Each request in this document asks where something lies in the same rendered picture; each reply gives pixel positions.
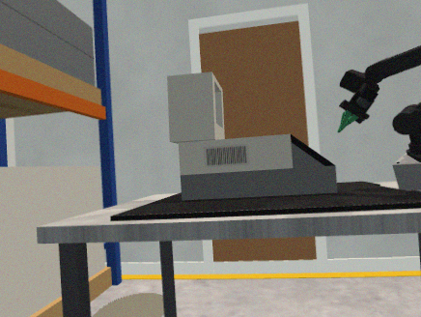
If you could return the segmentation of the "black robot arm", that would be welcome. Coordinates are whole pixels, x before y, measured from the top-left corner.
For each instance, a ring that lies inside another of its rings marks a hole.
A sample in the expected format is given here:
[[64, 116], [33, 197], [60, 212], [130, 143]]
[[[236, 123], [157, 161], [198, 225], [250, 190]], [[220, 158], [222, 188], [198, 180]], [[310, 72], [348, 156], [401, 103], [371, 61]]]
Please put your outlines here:
[[[369, 66], [365, 72], [358, 72], [355, 70], [345, 72], [341, 79], [340, 87], [355, 93], [352, 96], [350, 103], [366, 113], [378, 95], [379, 82], [388, 76], [420, 65], [421, 45], [388, 59], [384, 59], [383, 61], [376, 62], [374, 65]], [[421, 102], [405, 107], [394, 117], [392, 122], [394, 131], [399, 134], [409, 135], [411, 143], [408, 144], [409, 149], [407, 150], [407, 155], [419, 162], [421, 162], [420, 122]]]

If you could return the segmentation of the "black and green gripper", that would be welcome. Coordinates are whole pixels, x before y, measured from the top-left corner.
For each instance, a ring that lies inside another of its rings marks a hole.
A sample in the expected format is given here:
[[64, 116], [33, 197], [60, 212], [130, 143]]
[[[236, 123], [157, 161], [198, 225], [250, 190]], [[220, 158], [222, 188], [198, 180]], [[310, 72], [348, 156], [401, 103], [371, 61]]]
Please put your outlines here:
[[354, 106], [353, 104], [351, 104], [350, 102], [346, 100], [341, 102], [339, 106], [347, 111], [344, 111], [344, 113], [342, 114], [342, 119], [341, 119], [342, 125], [340, 124], [341, 127], [338, 128], [338, 132], [343, 130], [347, 125], [349, 125], [350, 123], [354, 121], [357, 122], [358, 124], [361, 124], [362, 121], [364, 121], [365, 119], [367, 120], [370, 117], [370, 115], [368, 115], [367, 113], [365, 113], [364, 111], [362, 111], [361, 109], [359, 109], [358, 107]]

